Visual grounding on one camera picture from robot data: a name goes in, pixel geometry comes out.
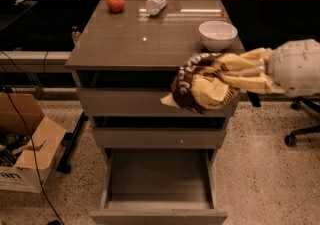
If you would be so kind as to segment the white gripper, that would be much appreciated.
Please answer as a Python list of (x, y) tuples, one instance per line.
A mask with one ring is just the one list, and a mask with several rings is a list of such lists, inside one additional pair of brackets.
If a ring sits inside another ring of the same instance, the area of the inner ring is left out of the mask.
[(240, 58), (241, 69), (256, 66), (265, 69), (269, 62), (268, 74), (274, 81), (266, 74), (255, 77), (223, 75), (223, 81), (234, 88), (288, 97), (320, 93), (320, 43), (314, 39), (289, 41), (273, 51), (257, 48), (241, 54)]

